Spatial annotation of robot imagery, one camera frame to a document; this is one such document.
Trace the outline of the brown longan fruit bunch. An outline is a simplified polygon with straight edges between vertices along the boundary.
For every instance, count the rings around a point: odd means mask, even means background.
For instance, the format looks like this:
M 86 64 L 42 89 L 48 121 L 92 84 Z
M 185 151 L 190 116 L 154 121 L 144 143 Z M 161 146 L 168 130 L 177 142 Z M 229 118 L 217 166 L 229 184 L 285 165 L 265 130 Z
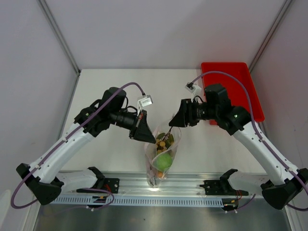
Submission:
M 171 133 L 172 127 L 168 132 L 159 132 L 156 136 L 156 155 L 166 152 L 175 142 L 174 136 Z

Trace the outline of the clear pink-dotted zip bag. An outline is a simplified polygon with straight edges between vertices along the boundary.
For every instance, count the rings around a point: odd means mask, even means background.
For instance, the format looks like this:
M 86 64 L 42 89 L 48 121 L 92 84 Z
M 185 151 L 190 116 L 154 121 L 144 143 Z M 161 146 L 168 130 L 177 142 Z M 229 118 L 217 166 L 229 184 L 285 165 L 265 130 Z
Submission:
M 180 128 L 169 126 L 169 122 L 164 121 L 153 132 L 156 143 L 146 143 L 144 147 L 147 182 L 152 188 L 167 178 L 181 140 Z

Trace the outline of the green custard apple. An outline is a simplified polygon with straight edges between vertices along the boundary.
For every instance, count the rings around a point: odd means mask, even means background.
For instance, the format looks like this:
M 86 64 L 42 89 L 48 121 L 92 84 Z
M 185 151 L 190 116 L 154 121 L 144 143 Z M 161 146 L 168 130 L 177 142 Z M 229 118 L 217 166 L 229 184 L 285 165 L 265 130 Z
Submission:
M 154 166 L 159 171 L 165 171 L 170 168 L 173 163 L 172 157 L 168 153 L 160 154 L 154 161 Z

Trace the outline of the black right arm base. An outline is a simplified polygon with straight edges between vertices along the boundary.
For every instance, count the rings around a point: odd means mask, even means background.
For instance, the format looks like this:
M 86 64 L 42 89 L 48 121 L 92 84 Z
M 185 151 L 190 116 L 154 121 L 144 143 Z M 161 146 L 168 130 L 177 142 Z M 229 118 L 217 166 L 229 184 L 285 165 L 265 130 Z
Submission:
M 217 196 L 248 196 L 249 193 L 243 190 L 233 189 L 227 181 L 204 180 L 199 187 L 203 188 L 206 195 Z

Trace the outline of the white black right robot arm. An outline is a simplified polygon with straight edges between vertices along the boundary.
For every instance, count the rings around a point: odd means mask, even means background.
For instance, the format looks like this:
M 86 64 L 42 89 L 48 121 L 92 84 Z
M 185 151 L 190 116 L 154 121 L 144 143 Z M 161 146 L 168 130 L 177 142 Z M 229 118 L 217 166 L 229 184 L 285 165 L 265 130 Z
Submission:
M 295 198 L 308 182 L 307 168 L 299 169 L 289 162 L 264 136 L 256 122 L 244 107 L 233 106 L 227 90 L 220 84 L 205 88 L 205 102 L 199 103 L 198 86 L 192 82 L 186 89 L 192 93 L 190 99 L 182 99 L 180 108 L 169 122 L 169 126 L 193 127 L 201 120 L 215 120 L 217 125 L 238 140 L 260 163 L 267 176 L 252 176 L 230 169 L 220 177 L 220 190 L 231 194 L 243 190 L 263 196 L 275 209 L 281 210 Z

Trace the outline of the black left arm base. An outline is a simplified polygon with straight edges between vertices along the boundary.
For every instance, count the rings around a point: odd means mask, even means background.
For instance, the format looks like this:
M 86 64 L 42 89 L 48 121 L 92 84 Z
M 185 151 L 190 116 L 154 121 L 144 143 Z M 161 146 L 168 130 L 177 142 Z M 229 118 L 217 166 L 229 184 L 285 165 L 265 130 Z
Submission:
M 105 178 L 104 180 L 98 180 L 91 188 L 77 189 L 77 193 L 94 193 L 93 189 L 106 190 L 113 194 L 117 194 L 119 190 L 120 179 L 119 178 Z

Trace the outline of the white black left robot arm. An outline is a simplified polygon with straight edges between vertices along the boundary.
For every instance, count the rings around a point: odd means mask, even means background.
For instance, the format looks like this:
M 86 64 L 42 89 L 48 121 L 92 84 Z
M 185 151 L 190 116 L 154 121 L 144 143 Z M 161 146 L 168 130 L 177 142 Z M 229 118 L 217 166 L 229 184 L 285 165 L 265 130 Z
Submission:
M 130 105 L 123 106 L 126 102 L 127 94 L 122 88 L 110 87 L 101 99 L 79 112 L 69 130 L 45 154 L 29 165 L 21 163 L 17 167 L 22 183 L 34 194 L 36 201 L 48 205 L 69 191 L 108 192 L 105 176 L 96 167 L 63 174 L 60 170 L 83 146 L 111 125 L 127 129 L 132 140 L 156 142 L 144 110 L 153 103 L 151 96 L 143 93 L 133 112 L 129 111 Z

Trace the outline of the red plastic bin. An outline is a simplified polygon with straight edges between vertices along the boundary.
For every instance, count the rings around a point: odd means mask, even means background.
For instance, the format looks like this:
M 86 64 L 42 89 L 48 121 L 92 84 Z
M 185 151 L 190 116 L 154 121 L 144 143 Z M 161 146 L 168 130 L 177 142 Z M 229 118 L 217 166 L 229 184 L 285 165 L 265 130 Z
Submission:
M 251 106 L 253 109 L 254 120 L 256 122 L 263 122 L 265 116 L 259 102 L 259 98 L 253 84 L 248 66 L 243 62 L 204 62 L 201 64 L 202 73 L 209 71 L 220 71 L 232 75 L 245 87 L 250 97 Z M 232 78 L 223 74 L 208 74 L 203 76 L 203 86 L 207 87 L 212 84 L 221 84 L 227 89 L 228 97 L 232 105 L 242 106 L 249 110 L 248 100 L 245 91 Z

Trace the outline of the aluminium front rail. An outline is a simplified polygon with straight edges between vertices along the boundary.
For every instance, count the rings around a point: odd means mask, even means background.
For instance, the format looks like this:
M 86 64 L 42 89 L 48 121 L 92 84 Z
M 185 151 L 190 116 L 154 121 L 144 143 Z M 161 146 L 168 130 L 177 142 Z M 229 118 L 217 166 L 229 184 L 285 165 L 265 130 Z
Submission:
M 220 180 L 221 173 L 203 174 L 176 174 L 169 173 L 167 178 L 157 188 L 152 188 L 147 182 L 146 173 L 104 172 L 105 178 L 119 178 L 117 196 L 151 196 L 151 197 L 182 197 L 206 195 L 203 188 L 199 187 L 204 180 Z M 95 190 L 94 193 L 78 193 L 77 189 L 84 188 L 88 182 L 94 181 L 86 177 L 82 171 L 60 172 L 56 176 L 64 182 L 61 194 L 80 194 L 93 196 L 107 196 L 109 191 Z

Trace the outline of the aluminium corner post right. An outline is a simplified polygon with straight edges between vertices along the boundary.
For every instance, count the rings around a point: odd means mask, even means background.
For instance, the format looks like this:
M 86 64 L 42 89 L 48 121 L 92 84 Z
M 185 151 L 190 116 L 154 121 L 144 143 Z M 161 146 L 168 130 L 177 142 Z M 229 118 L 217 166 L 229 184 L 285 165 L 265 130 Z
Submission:
M 273 39 L 274 35 L 278 31 L 280 25 L 283 23 L 285 17 L 289 13 L 292 5 L 295 3 L 295 0 L 284 0 L 282 6 L 278 10 L 277 15 L 275 16 L 273 22 L 271 23 L 269 30 L 267 31 L 264 39 L 262 40 L 256 54 L 254 55 L 251 63 L 248 66 L 249 72 L 252 73 L 254 68 L 256 67 L 257 63 L 260 61 L 262 55 L 266 51 L 267 47 L 269 46 L 271 40 Z

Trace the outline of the aluminium corner post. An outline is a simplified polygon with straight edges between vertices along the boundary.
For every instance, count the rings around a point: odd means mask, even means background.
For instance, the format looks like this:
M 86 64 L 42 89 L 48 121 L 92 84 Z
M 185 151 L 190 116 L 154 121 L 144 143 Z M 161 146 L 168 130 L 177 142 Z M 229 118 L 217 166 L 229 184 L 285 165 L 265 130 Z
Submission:
M 277 15 L 275 16 L 273 22 L 271 23 L 269 30 L 267 31 L 264 39 L 262 40 L 256 54 L 254 55 L 251 63 L 248 66 L 249 72 L 252 73 L 254 68 L 256 67 L 257 63 L 260 61 L 262 55 L 266 51 L 267 47 L 269 46 L 271 40 L 273 39 L 274 35 L 278 31 L 280 25 L 283 23 L 285 17 L 289 13 L 292 5 L 295 3 L 295 0 L 284 0 L 282 6 L 278 10 Z
M 60 27 L 58 26 L 58 23 L 56 22 L 56 19 L 47 3 L 46 0 L 37 0 L 37 4 L 39 5 L 42 13 L 44 14 L 54 36 L 56 37 L 64 55 L 66 56 L 67 60 L 69 61 L 71 67 L 73 68 L 75 74 L 77 76 L 80 75 L 81 70 L 79 69 L 77 62 L 75 58 L 73 57 L 73 54 L 61 32 Z

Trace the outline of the aluminium corner post left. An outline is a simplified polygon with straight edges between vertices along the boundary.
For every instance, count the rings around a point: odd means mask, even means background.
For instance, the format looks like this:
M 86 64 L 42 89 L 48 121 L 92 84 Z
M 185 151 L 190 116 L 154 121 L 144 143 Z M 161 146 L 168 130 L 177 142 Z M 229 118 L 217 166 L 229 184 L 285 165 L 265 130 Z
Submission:
M 42 13 L 44 14 L 54 36 L 56 37 L 64 55 L 66 56 L 67 60 L 69 61 L 71 67 L 73 68 L 75 74 L 77 76 L 80 75 L 81 70 L 79 69 L 77 62 L 75 58 L 73 57 L 73 54 L 61 32 L 60 27 L 58 26 L 58 23 L 56 22 L 56 19 L 47 3 L 46 0 L 37 0 L 37 4 L 39 5 Z

